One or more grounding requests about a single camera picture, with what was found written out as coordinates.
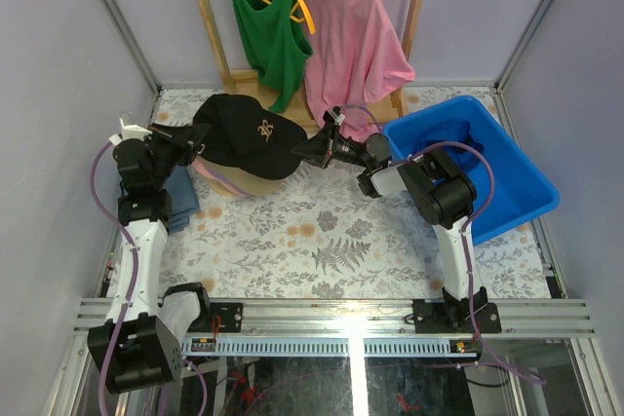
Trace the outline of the purple cap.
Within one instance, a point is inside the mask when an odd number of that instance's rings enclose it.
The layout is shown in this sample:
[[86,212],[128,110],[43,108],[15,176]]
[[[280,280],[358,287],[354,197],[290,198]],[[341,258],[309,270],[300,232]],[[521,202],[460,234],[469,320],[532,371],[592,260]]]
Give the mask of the purple cap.
[[224,176],[220,175],[217,172],[206,170],[206,174],[208,178],[218,181],[224,188],[226,188],[229,192],[237,194],[239,196],[247,197],[248,193],[237,187],[235,184],[229,182]]

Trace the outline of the pink cap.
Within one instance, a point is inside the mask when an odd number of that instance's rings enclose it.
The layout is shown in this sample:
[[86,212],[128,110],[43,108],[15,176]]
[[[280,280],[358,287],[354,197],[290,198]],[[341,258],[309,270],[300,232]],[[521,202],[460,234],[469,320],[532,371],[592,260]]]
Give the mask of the pink cap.
[[191,167],[208,181],[217,183],[223,188],[227,188],[226,180],[218,172],[208,169],[198,158],[193,161]]

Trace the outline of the beige sport cap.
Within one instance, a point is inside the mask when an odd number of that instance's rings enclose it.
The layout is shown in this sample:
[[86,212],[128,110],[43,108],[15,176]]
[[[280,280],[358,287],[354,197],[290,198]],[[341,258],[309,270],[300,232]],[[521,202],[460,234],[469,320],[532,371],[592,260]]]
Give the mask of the beige sport cap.
[[219,172],[219,174],[247,192],[247,197],[264,197],[270,195],[277,192],[284,183],[283,180],[266,179],[238,169]]

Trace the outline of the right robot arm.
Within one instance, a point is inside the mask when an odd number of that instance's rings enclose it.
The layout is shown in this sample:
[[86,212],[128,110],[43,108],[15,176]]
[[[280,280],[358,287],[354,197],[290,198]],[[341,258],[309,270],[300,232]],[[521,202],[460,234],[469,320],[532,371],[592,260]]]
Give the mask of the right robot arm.
[[482,152],[466,143],[436,142],[393,163],[385,135],[375,133],[361,143],[343,136],[337,125],[328,123],[314,137],[296,145],[292,153],[322,169],[332,160],[362,167],[358,184],[367,197],[408,192],[420,216],[434,228],[444,272],[443,304],[431,312],[414,305],[413,323],[425,333],[444,327],[478,333],[480,312],[488,306],[487,291],[475,280],[473,259],[472,222],[481,212],[474,209],[477,188],[447,152],[449,148],[467,153],[484,165],[489,177],[489,192],[483,204],[486,208],[495,190],[493,172]]

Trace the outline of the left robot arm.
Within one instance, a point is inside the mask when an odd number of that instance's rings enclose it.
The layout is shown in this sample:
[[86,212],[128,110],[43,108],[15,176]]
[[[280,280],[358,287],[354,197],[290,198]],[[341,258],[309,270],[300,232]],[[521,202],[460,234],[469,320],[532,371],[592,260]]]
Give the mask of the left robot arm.
[[88,332],[102,391],[119,395],[178,379],[186,332],[213,325],[214,310],[202,284],[180,284],[163,297],[157,286],[172,217],[165,184],[175,168],[195,160],[209,129],[207,124],[143,128],[123,122],[109,139],[121,186],[111,219],[123,240],[118,289],[104,323]]

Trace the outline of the black sport cap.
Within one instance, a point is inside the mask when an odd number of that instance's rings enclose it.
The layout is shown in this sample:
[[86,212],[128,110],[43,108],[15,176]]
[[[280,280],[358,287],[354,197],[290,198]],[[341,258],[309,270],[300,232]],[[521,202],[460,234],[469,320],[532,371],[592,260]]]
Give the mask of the black sport cap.
[[196,111],[193,124],[210,124],[198,156],[228,168],[280,180],[301,160],[291,153],[307,140],[303,127],[264,109],[250,95],[211,95]]

